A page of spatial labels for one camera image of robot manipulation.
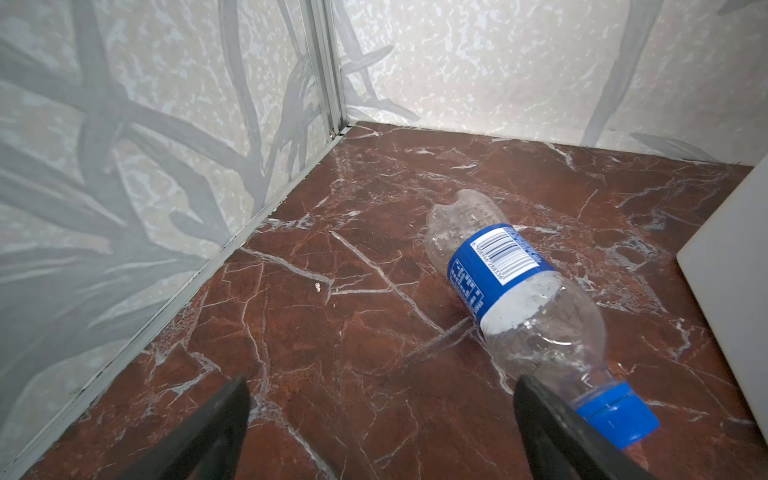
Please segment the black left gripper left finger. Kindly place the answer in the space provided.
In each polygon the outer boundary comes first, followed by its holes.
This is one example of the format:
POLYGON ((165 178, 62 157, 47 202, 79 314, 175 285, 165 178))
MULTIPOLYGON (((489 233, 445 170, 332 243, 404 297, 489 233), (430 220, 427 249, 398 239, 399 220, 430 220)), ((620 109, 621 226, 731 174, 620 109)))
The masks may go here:
POLYGON ((118 477, 234 478, 248 427, 250 402, 246 380, 231 380, 118 477))

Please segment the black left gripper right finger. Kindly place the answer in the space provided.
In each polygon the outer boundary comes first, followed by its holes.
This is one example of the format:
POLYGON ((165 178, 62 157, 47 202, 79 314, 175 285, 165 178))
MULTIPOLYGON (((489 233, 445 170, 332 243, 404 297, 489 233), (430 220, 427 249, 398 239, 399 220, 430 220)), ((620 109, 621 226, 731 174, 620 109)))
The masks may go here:
POLYGON ((514 413, 535 479, 652 479, 533 376, 515 386, 514 413))

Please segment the clear bottle blue label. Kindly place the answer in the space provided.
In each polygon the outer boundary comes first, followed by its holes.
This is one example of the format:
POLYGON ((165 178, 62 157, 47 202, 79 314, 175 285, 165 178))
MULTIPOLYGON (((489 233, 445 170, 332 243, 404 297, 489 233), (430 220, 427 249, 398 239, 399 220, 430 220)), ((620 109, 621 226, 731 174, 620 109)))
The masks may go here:
POLYGON ((610 372, 596 303, 557 271, 486 195, 460 190, 427 216, 425 250, 509 376, 537 378, 614 446, 660 426, 628 382, 610 372))

